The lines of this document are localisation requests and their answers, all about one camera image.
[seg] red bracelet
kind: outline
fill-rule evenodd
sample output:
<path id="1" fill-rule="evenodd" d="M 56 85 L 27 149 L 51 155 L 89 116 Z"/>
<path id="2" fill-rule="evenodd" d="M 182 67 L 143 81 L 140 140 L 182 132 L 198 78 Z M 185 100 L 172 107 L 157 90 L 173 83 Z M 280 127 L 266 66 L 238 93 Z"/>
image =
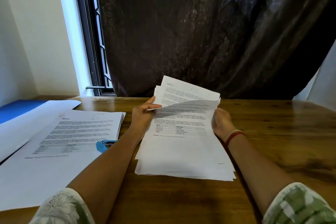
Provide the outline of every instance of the red bracelet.
<path id="1" fill-rule="evenodd" d="M 237 135 L 245 135 L 245 134 L 243 132 L 241 132 L 240 130 L 232 131 L 225 141 L 225 146 L 227 148 L 229 146 L 230 141 L 233 139 L 233 137 L 236 137 Z"/>

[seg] person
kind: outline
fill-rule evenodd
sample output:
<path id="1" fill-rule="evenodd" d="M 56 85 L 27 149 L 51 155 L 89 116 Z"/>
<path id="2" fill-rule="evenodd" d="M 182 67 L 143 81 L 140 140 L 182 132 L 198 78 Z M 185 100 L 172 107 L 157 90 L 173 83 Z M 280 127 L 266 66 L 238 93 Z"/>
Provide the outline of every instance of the person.
<path id="1" fill-rule="evenodd" d="M 69 185 L 47 199 L 30 224 L 105 224 L 128 164 L 158 108 L 155 97 L 132 110 L 132 122 L 121 138 Z M 214 133 L 224 142 L 236 128 L 228 112 L 217 108 Z M 316 192 L 295 182 L 281 168 L 260 154 L 243 134 L 228 144 L 264 223 L 336 223 L 336 213 Z"/>

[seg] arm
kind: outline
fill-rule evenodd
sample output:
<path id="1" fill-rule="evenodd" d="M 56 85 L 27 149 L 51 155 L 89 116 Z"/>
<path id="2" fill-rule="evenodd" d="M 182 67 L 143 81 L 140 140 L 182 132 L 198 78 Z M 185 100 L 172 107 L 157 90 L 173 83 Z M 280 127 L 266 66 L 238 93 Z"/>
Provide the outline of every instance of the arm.
<path id="1" fill-rule="evenodd" d="M 128 131 L 68 185 L 85 201 L 95 224 L 107 221 L 134 150 L 154 116 L 147 109 L 161 107 L 153 104 L 154 100 L 155 97 L 134 108 Z"/>
<path id="2" fill-rule="evenodd" d="M 227 111 L 217 108 L 213 130 L 224 142 L 236 128 Z M 280 167 L 258 152 L 244 135 L 229 143 L 229 151 L 237 163 L 260 212 L 264 215 L 275 196 L 294 180 Z"/>

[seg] brown desk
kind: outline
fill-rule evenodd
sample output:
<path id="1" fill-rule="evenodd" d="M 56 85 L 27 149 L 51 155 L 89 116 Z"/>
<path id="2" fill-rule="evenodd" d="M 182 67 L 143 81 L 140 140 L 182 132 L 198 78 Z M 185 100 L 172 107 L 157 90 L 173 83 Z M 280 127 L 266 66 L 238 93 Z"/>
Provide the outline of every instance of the brown desk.
<path id="1" fill-rule="evenodd" d="M 82 101 L 78 110 L 127 112 L 121 134 L 130 125 L 132 108 L 146 100 L 113 97 L 73 99 Z M 233 123 L 263 154 L 294 179 L 320 193 L 331 207 L 336 208 L 335 112 L 295 101 L 222 100 L 220 107 L 231 113 Z M 138 176 L 134 174 L 137 164 L 134 156 L 111 212 L 110 223 L 260 222 L 258 211 L 254 210 L 253 200 L 240 177 L 234 182 L 224 182 Z M 36 210 L 0 212 L 0 223 L 26 224 Z"/>

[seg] window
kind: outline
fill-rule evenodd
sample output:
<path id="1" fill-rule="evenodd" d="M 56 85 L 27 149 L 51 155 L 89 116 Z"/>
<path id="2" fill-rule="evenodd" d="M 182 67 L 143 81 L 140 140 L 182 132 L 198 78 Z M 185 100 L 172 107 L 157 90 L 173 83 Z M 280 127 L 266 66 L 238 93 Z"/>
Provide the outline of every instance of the window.
<path id="1" fill-rule="evenodd" d="M 116 96 L 106 62 L 98 0 L 77 0 L 95 96 Z"/>

